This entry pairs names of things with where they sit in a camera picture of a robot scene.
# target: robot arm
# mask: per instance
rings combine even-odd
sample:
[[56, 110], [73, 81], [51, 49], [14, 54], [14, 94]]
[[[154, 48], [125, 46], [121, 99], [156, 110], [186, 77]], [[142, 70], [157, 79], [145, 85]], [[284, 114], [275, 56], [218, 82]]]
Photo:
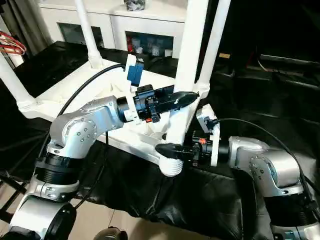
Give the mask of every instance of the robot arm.
[[2, 239], [68, 239], [77, 214], [69, 200], [78, 190], [90, 147], [99, 135], [126, 122], [135, 118], [158, 122], [161, 113], [179, 110], [198, 98], [197, 93], [173, 93], [173, 89], [153, 90], [147, 85], [139, 87], [131, 99], [108, 96], [57, 117], [50, 127], [47, 152], [37, 160], [27, 192]]
[[[196, 117], [205, 133], [220, 133], [210, 105], [199, 109]], [[213, 156], [218, 158], [212, 149], [214, 140], [194, 132], [189, 146], [167, 143], [158, 144], [155, 149], [168, 158], [182, 159], [193, 166], [216, 166], [212, 160]], [[293, 156], [257, 139], [238, 136], [231, 136], [227, 146], [218, 143], [218, 152], [219, 159], [226, 156], [224, 162], [231, 168], [252, 177], [264, 198], [275, 240], [320, 239], [320, 224], [313, 213], [317, 206], [306, 200], [300, 168]]]

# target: white cabinet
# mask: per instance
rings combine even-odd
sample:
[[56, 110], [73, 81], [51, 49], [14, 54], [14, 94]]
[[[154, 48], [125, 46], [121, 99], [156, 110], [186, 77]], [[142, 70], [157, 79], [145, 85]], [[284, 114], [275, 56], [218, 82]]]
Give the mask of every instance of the white cabinet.
[[172, 57], [179, 58], [184, 23], [116, 15], [110, 17], [116, 49], [128, 50], [126, 32], [169, 36], [173, 37]]
[[[127, 11], [119, 0], [83, 1], [95, 40], [103, 42], [98, 43], [101, 47], [127, 51], [128, 32], [135, 38], [139, 34], [144, 38], [158, 36], [160, 41], [170, 42], [162, 51], [172, 50], [172, 57], [179, 58], [187, 0], [151, 0], [142, 11]], [[84, 42], [74, 0], [43, 0], [39, 7], [54, 42]]]
[[[74, 10], [41, 8], [44, 22], [48, 28], [53, 42], [82, 42], [77, 36], [83, 36], [78, 14]], [[103, 45], [107, 49], [115, 48], [114, 35], [111, 26], [110, 15], [88, 12], [88, 18], [94, 29], [94, 38], [102, 38]]]

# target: black cable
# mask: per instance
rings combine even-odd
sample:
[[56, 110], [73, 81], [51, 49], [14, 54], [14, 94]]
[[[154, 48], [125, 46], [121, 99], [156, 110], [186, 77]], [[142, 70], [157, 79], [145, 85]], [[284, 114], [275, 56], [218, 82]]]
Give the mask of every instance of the black cable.
[[306, 182], [310, 185], [310, 187], [315, 191], [316, 194], [320, 196], [320, 190], [317, 186], [305, 175]]
[[[115, 64], [113, 66], [109, 66], [103, 70], [101, 70], [100, 72], [96, 73], [95, 75], [93, 75], [92, 77], [89, 78], [89, 80], [87, 80], [84, 84], [81, 85], [81, 87], [79, 87], [74, 94], [72, 94], [72, 96], [69, 98], [69, 100], [64, 104], [64, 106], [61, 108], [60, 112], [58, 113], [58, 115], [56, 117], [59, 117], [60, 115], [62, 115], [65, 110], [67, 109], [67, 107], [69, 107], [69, 105], [71, 104], [71, 102], [76, 98], [76, 96], [88, 85], [90, 84], [93, 80], [95, 80], [97, 77], [99, 77], [100, 75], [112, 70], [112, 69], [116, 69], [116, 68], [123, 68], [125, 69], [126, 65], [125, 64]], [[44, 139], [44, 142], [41, 146], [38, 158], [41, 158], [42, 153], [46, 147], [46, 145], [48, 144], [49, 141], [49, 137], [50, 137], [50, 133], [48, 132], [46, 134], [46, 137]]]
[[106, 168], [106, 163], [107, 163], [107, 154], [108, 154], [108, 148], [109, 148], [109, 138], [108, 138], [108, 132], [105, 132], [105, 151], [104, 151], [104, 162], [103, 165], [100, 169], [99, 174], [97, 175], [94, 184], [92, 185], [92, 187], [90, 188], [90, 190], [88, 191], [88, 193], [83, 197], [83, 199], [75, 206], [75, 209], [79, 208], [87, 199], [88, 197], [90, 197], [90, 195], [92, 194], [92, 192], [94, 191], [94, 189], [96, 188], [97, 184], [100, 181], [100, 178], [102, 176], [102, 173], [104, 172], [105, 168]]
[[[304, 191], [304, 195], [308, 201], [309, 204], [313, 203], [313, 199], [312, 199], [312, 195], [310, 193], [310, 190], [309, 190], [309, 187], [307, 185], [307, 181], [310, 181], [309, 179], [307, 179], [304, 175], [304, 172], [301, 168], [301, 165], [300, 163], [298, 162], [298, 159], [297, 157], [295, 156], [295, 154], [279, 139], [277, 138], [275, 135], [273, 135], [271, 132], [269, 132], [268, 130], [264, 129], [263, 127], [253, 123], [253, 122], [250, 122], [250, 121], [246, 121], [246, 120], [243, 120], [243, 119], [239, 119], [239, 118], [220, 118], [220, 119], [216, 119], [213, 121], [213, 124], [218, 124], [220, 122], [225, 122], [225, 121], [237, 121], [237, 122], [241, 122], [241, 123], [245, 123], [245, 124], [249, 124], [249, 125], [252, 125], [258, 129], [260, 129], [261, 131], [263, 131], [264, 133], [266, 133], [267, 135], [269, 135], [270, 137], [272, 137], [288, 154], [290, 154], [293, 159], [296, 161], [298, 167], [299, 167], [299, 171], [300, 171], [300, 181], [301, 181], [301, 184], [302, 184], [302, 187], [303, 187], [303, 191]], [[318, 211], [318, 209], [316, 208], [315, 210], [313, 210], [313, 213], [314, 215], [316, 216], [316, 218], [318, 219], [318, 221], [320, 221], [320, 212]]]

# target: white plastic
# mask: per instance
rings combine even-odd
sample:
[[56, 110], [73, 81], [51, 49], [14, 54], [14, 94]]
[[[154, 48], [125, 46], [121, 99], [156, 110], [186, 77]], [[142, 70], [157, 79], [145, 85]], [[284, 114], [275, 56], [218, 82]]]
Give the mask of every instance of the white plastic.
[[[185, 22], [185, 32], [183, 33], [180, 52], [180, 58], [188, 62], [184, 62], [181, 59], [179, 61], [174, 91], [194, 90], [199, 92], [200, 97], [189, 107], [185, 107], [178, 112], [172, 112], [170, 114], [169, 129], [167, 131], [166, 137], [166, 141], [169, 143], [183, 144], [185, 133], [189, 128], [200, 99], [206, 98], [208, 96], [210, 90], [211, 73], [216, 61], [216, 56], [225, 27], [230, 2], [231, 0], [219, 0], [213, 26], [211, 29], [209, 43], [205, 52], [200, 77], [195, 86], [193, 85], [193, 83], [195, 80], [196, 68], [198, 65], [200, 52], [199, 46], [201, 44], [208, 2], [196, 0], [190, 0], [188, 2], [187, 20]], [[198, 17], [192, 16], [192, 14], [196, 14], [197, 11]], [[220, 129], [218, 129], [218, 127], [215, 128], [215, 131], [219, 132], [220, 134]], [[179, 159], [167, 159], [164, 156], [160, 157], [159, 167], [163, 174], [165, 174], [166, 176], [175, 176], [182, 170], [182, 164]]]
[[[188, 1], [174, 92], [192, 91], [194, 89], [207, 7], [208, 0]], [[189, 112], [189, 107], [184, 107], [179, 111], [170, 113], [166, 142], [183, 144], [189, 122]], [[173, 177], [181, 172], [183, 162], [179, 159], [168, 159], [161, 156], [159, 167], [164, 175]]]
[[211, 73], [214, 69], [218, 48], [220, 45], [222, 33], [228, 16], [231, 0], [219, 0], [214, 21], [211, 29], [211, 34], [206, 47], [206, 52], [201, 68], [201, 73], [197, 84], [210, 86]]
[[22, 113], [36, 105], [36, 100], [27, 92], [2, 53], [0, 53], [0, 79], [15, 98]]
[[103, 67], [102, 57], [97, 49], [94, 34], [89, 24], [87, 12], [82, 0], [75, 0], [76, 10], [81, 22], [81, 29], [85, 39], [86, 47], [88, 48], [88, 60], [90, 65], [94, 69]]
[[[217, 116], [213, 111], [210, 104], [204, 105], [201, 109], [202, 119], [208, 117], [211, 120], [216, 120]], [[212, 129], [210, 140], [212, 141], [212, 152], [211, 152], [211, 166], [217, 166], [218, 164], [218, 152], [219, 152], [219, 141], [220, 141], [220, 123], [216, 124]]]

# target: black cloth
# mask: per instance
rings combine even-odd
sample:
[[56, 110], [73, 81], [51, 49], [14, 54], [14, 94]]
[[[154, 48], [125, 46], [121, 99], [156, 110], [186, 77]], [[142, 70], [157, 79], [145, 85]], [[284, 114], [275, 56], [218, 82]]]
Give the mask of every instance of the black cloth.
[[[126, 52], [117, 50], [102, 49], [101, 54], [118, 63], [127, 58]], [[36, 97], [86, 60], [84, 46], [56, 42], [19, 66], [16, 73]], [[176, 62], [160, 61], [150, 70], [174, 77], [175, 66]], [[0, 174], [28, 181], [50, 123], [24, 118], [10, 93], [0, 84], [6, 110], [0, 118], [5, 136], [0, 138]], [[292, 84], [275, 73], [261, 75], [246, 70], [234, 78], [213, 74], [209, 96], [199, 106], [210, 103], [219, 118], [241, 118], [268, 129], [292, 150], [309, 156], [301, 163], [302, 168], [318, 179], [315, 159], [320, 155], [319, 93], [319, 88]], [[194, 119], [190, 131], [199, 128]], [[221, 123], [221, 137], [229, 136], [253, 137], [276, 145], [251, 126]], [[35, 139], [26, 144], [9, 146], [31, 137]], [[105, 164], [105, 171], [89, 198], [91, 202], [222, 240], [272, 239], [264, 202], [245, 172], [229, 169], [225, 164], [205, 168], [185, 166], [178, 176], [166, 177], [153, 163], [112, 146], [105, 154], [105, 147], [97, 141], [90, 149], [80, 177], [79, 198], [88, 192]], [[19, 167], [15, 167], [17, 162], [21, 162]]]

